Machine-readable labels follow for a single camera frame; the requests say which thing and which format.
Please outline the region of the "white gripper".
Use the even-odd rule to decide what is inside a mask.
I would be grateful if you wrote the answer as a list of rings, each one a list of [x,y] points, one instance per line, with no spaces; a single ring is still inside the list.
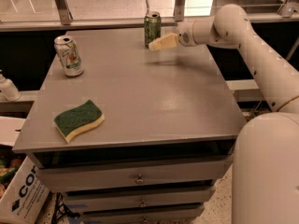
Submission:
[[[185,47],[196,46],[193,38],[193,21],[183,21],[178,23],[178,35],[174,33],[167,34],[157,38],[149,43],[150,50],[171,49],[180,43]]]

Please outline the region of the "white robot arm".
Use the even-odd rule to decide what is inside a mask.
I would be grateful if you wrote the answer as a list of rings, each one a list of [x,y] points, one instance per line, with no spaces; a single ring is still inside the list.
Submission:
[[[236,49],[269,110],[236,141],[232,224],[299,224],[299,73],[253,29],[247,12],[228,4],[211,17],[178,24],[151,50],[209,45]]]

